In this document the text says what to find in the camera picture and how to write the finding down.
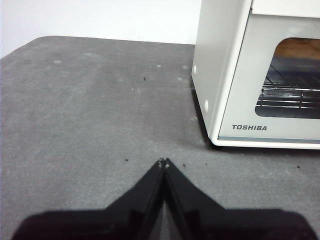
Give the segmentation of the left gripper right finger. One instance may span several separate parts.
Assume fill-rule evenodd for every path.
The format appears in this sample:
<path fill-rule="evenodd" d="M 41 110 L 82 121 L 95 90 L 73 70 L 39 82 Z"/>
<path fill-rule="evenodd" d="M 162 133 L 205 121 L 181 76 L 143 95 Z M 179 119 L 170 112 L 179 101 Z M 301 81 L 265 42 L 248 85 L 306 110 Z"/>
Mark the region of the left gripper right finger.
<path fill-rule="evenodd" d="M 164 161 L 166 203 L 184 240 L 311 240 L 304 216 L 282 209 L 224 208 Z"/>

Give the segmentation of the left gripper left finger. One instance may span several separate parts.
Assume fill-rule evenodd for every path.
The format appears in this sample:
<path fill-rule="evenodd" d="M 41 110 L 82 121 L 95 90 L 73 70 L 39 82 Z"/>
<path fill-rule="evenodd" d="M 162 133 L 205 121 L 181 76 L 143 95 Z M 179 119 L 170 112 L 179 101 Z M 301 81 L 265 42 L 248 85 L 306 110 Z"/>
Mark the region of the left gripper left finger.
<path fill-rule="evenodd" d="M 163 205 L 165 162 L 158 160 L 142 178 L 107 208 L 57 210 L 23 220 L 14 240 L 147 239 Z"/>

